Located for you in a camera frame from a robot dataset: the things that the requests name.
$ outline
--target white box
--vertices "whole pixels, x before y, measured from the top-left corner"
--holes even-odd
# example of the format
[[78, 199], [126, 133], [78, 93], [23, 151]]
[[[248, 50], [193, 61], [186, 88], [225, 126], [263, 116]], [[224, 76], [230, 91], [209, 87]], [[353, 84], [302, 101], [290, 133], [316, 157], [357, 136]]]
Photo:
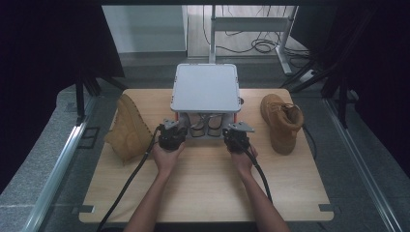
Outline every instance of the white box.
[[[223, 114], [222, 128], [235, 123], [241, 110], [236, 66], [223, 64], [181, 64], [177, 67], [171, 110], [183, 125], [190, 127], [187, 113]], [[205, 135], [196, 138], [215, 138]]]

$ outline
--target human hand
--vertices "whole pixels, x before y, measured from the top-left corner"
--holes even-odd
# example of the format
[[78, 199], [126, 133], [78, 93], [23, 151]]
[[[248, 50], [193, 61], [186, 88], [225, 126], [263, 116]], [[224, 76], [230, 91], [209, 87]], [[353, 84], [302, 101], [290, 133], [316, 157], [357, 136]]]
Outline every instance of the human hand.
[[[258, 156], [256, 149], [250, 145], [248, 151], [256, 158]], [[250, 169], [253, 166], [252, 161], [248, 157], [245, 152], [238, 154], [238, 153], [231, 153], [232, 161], [236, 167], [236, 170], [239, 172], [240, 175], [247, 175], [250, 174]]]
[[159, 143], [154, 144], [152, 155], [154, 157], [155, 163], [157, 165], [157, 169], [159, 174], [170, 175], [172, 170], [174, 169], [177, 159], [181, 152], [185, 148], [185, 143], [181, 143], [178, 150], [175, 151], [166, 151], [162, 147], [160, 147]]

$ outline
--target metal frame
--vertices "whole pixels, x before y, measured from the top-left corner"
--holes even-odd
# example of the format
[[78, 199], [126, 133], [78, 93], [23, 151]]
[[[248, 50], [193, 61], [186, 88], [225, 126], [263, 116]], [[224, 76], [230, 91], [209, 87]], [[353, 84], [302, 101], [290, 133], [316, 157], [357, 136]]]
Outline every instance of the metal frame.
[[385, 223], [386, 228], [390, 232], [403, 231], [399, 222], [397, 221], [395, 212], [390, 206], [383, 191], [379, 188], [373, 176], [371, 175], [371, 172], [368, 169], [361, 152], [357, 148], [353, 138], [350, 136], [349, 130], [346, 129], [338, 119], [335, 106], [331, 103], [331, 100], [323, 99], [323, 103], [328, 109], [328, 113], [332, 117], [332, 121], [335, 124], [337, 132], [340, 134], [340, 137], [349, 152], [350, 158], [352, 159], [353, 164], [356, 166], [356, 169], [358, 170], [359, 175], [362, 178], [367, 192], [373, 200], [373, 203], [377, 211], [379, 212], [380, 217]]
[[[96, 98], [92, 97], [85, 109], [86, 114], [91, 114], [91, 111], [94, 108], [96, 103]], [[82, 134], [87, 126], [90, 116], [86, 115], [83, 122], [75, 126], [69, 136], [69, 139], [66, 142], [66, 145], [63, 148], [54, 168], [51, 171], [50, 176], [48, 177], [42, 192], [40, 193], [39, 198], [34, 205], [33, 210], [30, 213], [24, 227], [21, 231], [33, 232], [38, 231], [40, 226], [43, 223], [45, 214], [48, 211], [48, 208], [51, 202], [54, 199], [57, 189], [60, 187], [60, 183], [66, 173], [67, 168], [72, 160], [75, 149], [78, 145], [79, 140], [81, 139]]]
[[284, 54], [284, 47], [292, 28], [293, 20], [298, 7], [295, 6], [291, 15], [285, 17], [216, 17], [216, 6], [212, 5], [211, 16], [211, 44], [209, 52], [209, 63], [215, 64], [217, 60], [215, 32], [217, 31], [247, 31], [247, 32], [283, 32], [280, 37], [280, 43], [275, 48], [283, 72], [286, 75], [291, 75], [286, 55]]

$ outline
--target box lid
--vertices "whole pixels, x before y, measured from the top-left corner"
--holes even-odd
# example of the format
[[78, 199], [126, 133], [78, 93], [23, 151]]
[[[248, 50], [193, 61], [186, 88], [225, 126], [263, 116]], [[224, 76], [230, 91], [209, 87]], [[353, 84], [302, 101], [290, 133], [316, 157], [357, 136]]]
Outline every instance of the box lid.
[[229, 113], [241, 110], [234, 65], [178, 65], [172, 92], [175, 112]]

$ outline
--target brown boot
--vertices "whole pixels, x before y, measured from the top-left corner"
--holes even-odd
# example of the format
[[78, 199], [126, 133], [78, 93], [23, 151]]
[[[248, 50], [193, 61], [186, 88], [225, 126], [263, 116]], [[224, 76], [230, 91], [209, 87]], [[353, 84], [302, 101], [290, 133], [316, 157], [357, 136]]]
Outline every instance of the brown boot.
[[117, 101], [117, 115], [112, 130], [104, 138], [123, 162], [143, 155], [153, 135], [141, 118], [133, 100], [123, 94]]
[[262, 99], [260, 112], [270, 127], [271, 144], [274, 150], [287, 155], [293, 151], [296, 144], [296, 133], [304, 123], [301, 109], [294, 104], [284, 103], [275, 94]]

